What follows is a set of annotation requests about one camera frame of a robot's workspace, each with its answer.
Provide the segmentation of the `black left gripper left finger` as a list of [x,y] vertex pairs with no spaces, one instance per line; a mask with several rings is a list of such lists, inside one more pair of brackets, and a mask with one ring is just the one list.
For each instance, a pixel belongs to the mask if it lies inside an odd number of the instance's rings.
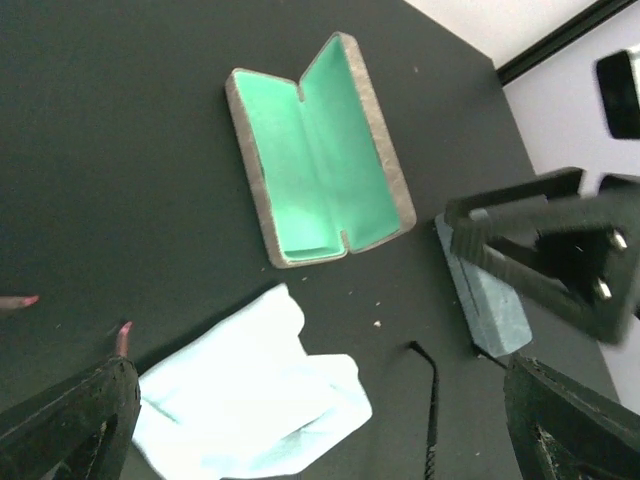
[[140,407],[129,359],[83,370],[1,413],[1,477],[118,479]]

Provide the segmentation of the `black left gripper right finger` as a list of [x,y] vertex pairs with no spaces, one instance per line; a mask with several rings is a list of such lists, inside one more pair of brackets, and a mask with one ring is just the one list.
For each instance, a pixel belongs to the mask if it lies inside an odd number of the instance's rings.
[[507,427],[524,479],[637,479],[639,415],[536,359],[504,378]]

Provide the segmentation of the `light blue cleaning cloth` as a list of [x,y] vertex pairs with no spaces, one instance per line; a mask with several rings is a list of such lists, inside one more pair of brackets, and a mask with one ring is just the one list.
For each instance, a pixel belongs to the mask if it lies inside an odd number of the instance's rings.
[[372,416],[356,362],[308,354],[280,284],[140,378],[133,442],[163,479],[301,472]]

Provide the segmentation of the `pink sunglasses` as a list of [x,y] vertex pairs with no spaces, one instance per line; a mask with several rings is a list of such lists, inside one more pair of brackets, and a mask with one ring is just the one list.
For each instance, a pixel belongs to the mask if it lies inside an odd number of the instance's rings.
[[[2,296],[1,315],[10,315],[19,310],[23,310],[35,305],[39,301],[38,295],[31,296]],[[117,330],[115,337],[115,354],[127,357],[129,352],[129,337],[133,326],[132,321],[125,321]]]

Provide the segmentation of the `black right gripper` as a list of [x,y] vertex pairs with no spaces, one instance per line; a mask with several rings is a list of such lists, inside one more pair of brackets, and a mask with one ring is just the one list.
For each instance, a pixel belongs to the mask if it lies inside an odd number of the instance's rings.
[[639,183],[604,179],[579,197],[584,171],[456,198],[451,252],[600,342],[616,345],[639,307]]

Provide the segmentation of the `beige glasses case green lining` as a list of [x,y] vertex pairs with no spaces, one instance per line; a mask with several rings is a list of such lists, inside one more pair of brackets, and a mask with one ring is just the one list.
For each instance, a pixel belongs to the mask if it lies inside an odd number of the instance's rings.
[[297,81],[236,68],[225,93],[274,267],[337,260],[415,226],[409,188],[353,36],[333,33]]

